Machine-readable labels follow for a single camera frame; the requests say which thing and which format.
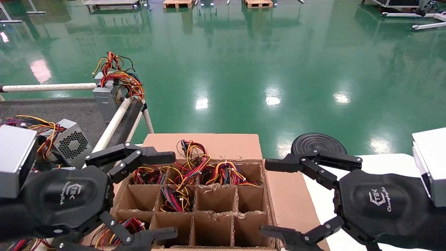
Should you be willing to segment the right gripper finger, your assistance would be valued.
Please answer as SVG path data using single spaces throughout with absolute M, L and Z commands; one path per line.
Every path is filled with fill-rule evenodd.
M 263 237 L 276 238 L 282 241 L 287 251 L 321 251 L 319 242 L 342 229 L 344 224 L 344 219 L 336 216 L 306 233 L 270 225 L 261 225 L 259 232 Z
M 362 168 L 363 159 L 343 153 L 313 150 L 303 154 L 287 154 L 284 159 L 266 159 L 266 170 L 282 173 L 303 173 L 328 190 L 338 190 L 337 176 L 325 170 L 333 167 L 351 172 Z

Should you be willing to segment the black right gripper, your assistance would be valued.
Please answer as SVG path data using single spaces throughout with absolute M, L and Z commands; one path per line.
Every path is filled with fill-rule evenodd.
M 445 208 L 434 205 L 420 178 L 354 170 L 340 179 L 334 202 L 343 230 L 360 244 L 446 248 Z

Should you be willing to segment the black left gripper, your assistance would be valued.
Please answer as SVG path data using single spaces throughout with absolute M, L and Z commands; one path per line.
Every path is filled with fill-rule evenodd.
M 130 234 L 108 213 L 110 181 L 118 184 L 144 164 L 175 161 L 176 154 L 172 151 L 158 152 L 151 146 L 127 142 L 86 156 L 88 167 L 83 169 L 33 173 L 16 198 L 1 199 L 1 241 L 78 237 L 103 223 L 121 240 L 115 251 L 150 251 L 155 240 L 176 238 L 177 228 Z M 118 165 L 106 173 L 97 168 L 116 162 Z

